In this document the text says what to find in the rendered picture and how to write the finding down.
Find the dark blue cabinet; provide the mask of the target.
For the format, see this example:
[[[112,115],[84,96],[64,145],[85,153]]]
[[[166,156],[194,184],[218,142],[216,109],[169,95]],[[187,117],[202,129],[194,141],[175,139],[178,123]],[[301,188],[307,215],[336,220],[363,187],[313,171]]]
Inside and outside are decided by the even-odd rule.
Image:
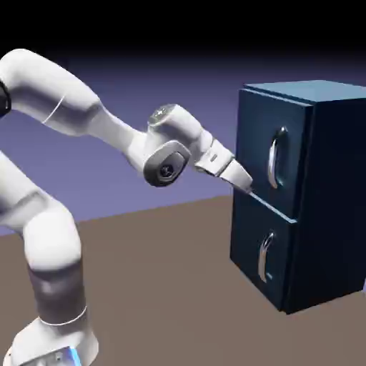
[[[366,86],[325,80],[245,86],[313,104],[282,312],[360,291],[366,281]]]

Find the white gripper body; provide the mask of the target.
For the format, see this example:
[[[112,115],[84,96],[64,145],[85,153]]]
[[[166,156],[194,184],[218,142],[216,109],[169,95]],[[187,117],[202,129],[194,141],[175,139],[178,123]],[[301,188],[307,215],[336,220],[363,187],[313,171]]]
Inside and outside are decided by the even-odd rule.
[[[219,178],[231,184],[235,189],[252,189],[252,177],[236,159],[233,159],[224,168]]]

